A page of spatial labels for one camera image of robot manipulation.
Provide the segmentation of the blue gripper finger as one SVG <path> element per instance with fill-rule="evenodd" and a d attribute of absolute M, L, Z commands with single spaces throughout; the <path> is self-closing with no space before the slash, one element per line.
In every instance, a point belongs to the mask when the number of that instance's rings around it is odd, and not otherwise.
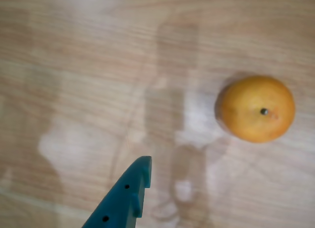
<path fill-rule="evenodd" d="M 84 228 L 135 228 L 151 186 L 152 157 L 141 156 L 122 174 L 84 223 Z"/>

